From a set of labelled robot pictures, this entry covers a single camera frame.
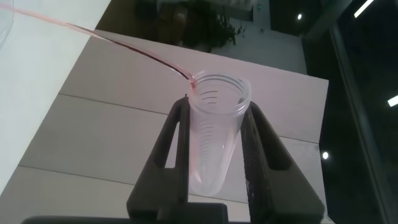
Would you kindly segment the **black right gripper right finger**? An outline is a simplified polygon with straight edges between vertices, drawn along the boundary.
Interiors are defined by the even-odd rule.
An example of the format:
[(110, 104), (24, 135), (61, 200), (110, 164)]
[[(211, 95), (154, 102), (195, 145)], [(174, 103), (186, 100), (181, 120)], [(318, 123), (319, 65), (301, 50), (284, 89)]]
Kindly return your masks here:
[(268, 122), (250, 102), (241, 125), (251, 223), (314, 223), (325, 206)]

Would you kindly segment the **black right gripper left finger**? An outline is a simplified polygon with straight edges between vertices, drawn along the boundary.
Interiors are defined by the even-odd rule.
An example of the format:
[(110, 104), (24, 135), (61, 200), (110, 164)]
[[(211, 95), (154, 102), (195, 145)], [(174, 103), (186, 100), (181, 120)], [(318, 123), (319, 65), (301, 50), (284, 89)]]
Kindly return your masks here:
[[(166, 168), (176, 129), (178, 139), (175, 166)], [(126, 202), (130, 218), (156, 218), (160, 207), (188, 202), (189, 146), (190, 106), (188, 97), (185, 96), (173, 104)]]

